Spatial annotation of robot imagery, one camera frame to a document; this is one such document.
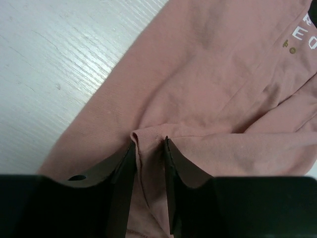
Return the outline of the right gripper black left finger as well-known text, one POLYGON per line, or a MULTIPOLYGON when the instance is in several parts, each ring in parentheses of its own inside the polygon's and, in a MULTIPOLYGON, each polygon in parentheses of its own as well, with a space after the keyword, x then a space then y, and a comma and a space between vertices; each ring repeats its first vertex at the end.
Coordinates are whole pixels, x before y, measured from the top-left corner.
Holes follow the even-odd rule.
POLYGON ((3 238, 123 238, 136 172, 135 144, 89 170, 57 182, 1 175, 3 238))

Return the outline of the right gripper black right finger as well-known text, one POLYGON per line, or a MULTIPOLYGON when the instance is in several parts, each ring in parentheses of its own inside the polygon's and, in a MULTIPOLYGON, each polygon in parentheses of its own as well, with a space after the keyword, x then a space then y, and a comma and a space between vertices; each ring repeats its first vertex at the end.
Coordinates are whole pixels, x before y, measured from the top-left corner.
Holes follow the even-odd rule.
POLYGON ((311 177, 213 177, 164 140, 169 231, 176 238, 314 238, 311 177))

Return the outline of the dusty pink t shirt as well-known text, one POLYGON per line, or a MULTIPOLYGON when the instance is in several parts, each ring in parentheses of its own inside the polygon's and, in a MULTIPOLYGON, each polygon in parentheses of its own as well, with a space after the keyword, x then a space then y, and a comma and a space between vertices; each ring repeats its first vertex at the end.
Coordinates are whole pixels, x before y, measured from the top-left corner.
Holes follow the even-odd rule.
POLYGON ((212 176, 302 176, 317 159, 309 0, 170 0, 61 135, 65 181, 136 144, 129 238, 170 237, 162 143, 212 176))

